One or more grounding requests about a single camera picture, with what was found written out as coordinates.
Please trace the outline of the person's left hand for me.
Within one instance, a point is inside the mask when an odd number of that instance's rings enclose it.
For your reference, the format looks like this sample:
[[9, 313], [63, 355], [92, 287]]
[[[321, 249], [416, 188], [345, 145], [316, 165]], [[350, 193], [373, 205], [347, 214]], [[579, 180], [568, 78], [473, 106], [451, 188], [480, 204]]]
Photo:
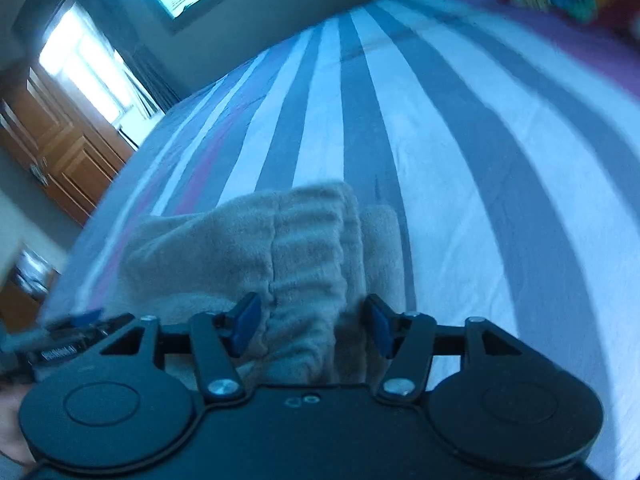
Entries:
[[32, 385], [5, 385], [1, 387], [1, 454], [24, 467], [34, 466], [36, 461], [18, 423], [18, 411]]

